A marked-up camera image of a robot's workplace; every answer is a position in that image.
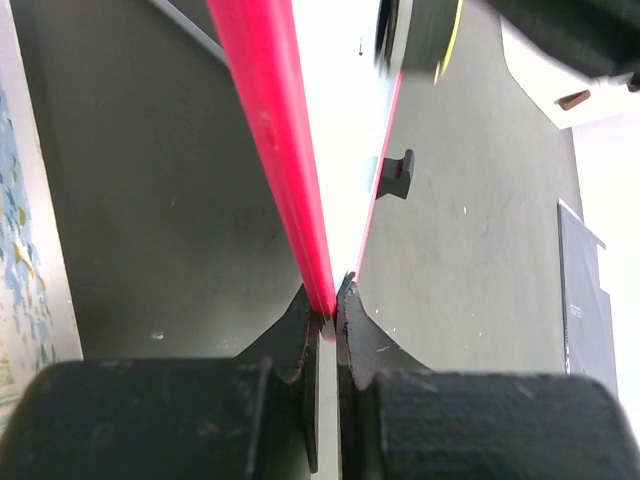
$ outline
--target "white surface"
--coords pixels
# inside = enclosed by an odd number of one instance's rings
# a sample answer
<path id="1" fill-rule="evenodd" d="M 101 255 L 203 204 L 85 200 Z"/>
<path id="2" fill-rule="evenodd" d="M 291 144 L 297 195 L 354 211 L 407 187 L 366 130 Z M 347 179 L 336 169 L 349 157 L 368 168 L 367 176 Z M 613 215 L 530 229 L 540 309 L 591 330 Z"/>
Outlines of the white surface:
<path id="1" fill-rule="evenodd" d="M 9 0 L 0 0 L 0 94 L 1 431 L 39 369 L 82 357 Z"/>
<path id="2" fill-rule="evenodd" d="M 337 290 L 366 235 L 395 76 L 374 61 L 379 0 L 292 4 Z"/>
<path id="3" fill-rule="evenodd" d="M 626 79 L 587 78 L 542 52 L 504 19 L 502 36 L 509 72 L 558 128 L 640 109 L 640 94 L 629 93 Z M 591 98 L 568 112 L 557 104 L 584 90 L 591 91 Z"/>
<path id="4" fill-rule="evenodd" d="M 573 129 L 584 220 L 607 245 L 600 283 L 611 295 L 620 401 L 640 438 L 640 112 Z"/>

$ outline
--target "floor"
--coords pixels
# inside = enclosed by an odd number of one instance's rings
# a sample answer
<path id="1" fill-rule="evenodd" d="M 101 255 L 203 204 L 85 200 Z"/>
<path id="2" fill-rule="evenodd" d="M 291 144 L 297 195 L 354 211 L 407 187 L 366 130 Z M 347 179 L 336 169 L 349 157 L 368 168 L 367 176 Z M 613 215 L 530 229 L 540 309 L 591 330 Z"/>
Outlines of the floor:
<path id="1" fill-rule="evenodd" d="M 300 278 L 224 67 L 143 0 L 13 3 L 86 357 L 234 355 Z M 405 148 L 410 197 L 379 202 L 365 255 L 369 313 L 435 369 L 562 371 L 571 132 L 509 76 L 485 6 L 466 4 L 437 87 L 405 79 L 388 154 Z"/>

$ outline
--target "wall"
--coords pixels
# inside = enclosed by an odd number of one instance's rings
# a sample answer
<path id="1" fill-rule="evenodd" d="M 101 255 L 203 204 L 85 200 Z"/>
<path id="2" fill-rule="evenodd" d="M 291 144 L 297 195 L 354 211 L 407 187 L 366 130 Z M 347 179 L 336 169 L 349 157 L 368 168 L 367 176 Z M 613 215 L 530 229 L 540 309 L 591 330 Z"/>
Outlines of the wall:
<path id="1" fill-rule="evenodd" d="M 300 277 L 228 70 L 147 0 L 12 4 L 86 358 L 238 353 Z"/>
<path id="2" fill-rule="evenodd" d="M 0 432 L 34 374 L 82 357 L 8 0 L 0 1 Z"/>
<path id="3" fill-rule="evenodd" d="M 611 295 L 620 401 L 640 435 L 640 113 L 574 127 L 584 220 L 607 245 L 600 282 Z"/>

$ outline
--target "white wall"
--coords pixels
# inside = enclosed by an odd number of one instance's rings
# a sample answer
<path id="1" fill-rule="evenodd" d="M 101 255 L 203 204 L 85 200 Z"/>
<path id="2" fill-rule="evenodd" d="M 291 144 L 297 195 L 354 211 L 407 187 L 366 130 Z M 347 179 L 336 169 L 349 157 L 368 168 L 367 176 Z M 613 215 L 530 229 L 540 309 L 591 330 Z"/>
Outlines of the white wall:
<path id="1" fill-rule="evenodd" d="M 585 224 L 607 245 L 620 401 L 640 438 L 640 113 L 573 128 Z"/>

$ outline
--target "black machine part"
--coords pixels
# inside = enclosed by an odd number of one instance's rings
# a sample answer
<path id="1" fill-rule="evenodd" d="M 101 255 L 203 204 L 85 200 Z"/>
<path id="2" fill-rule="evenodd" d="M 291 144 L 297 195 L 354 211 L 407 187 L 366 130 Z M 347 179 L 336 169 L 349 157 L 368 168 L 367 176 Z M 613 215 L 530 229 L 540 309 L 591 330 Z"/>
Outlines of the black machine part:
<path id="1" fill-rule="evenodd" d="M 338 303 L 342 478 L 640 478 L 634 437 L 601 385 L 434 373 L 367 316 L 353 275 Z M 52 366 L 2 437 L 0 478 L 309 478 L 317 320 L 301 289 L 235 358 Z"/>
<path id="2" fill-rule="evenodd" d="M 394 72 L 437 80 L 455 42 L 460 2 L 382 0 L 379 61 Z M 640 0 L 486 2 L 545 53 L 584 75 L 640 72 Z"/>

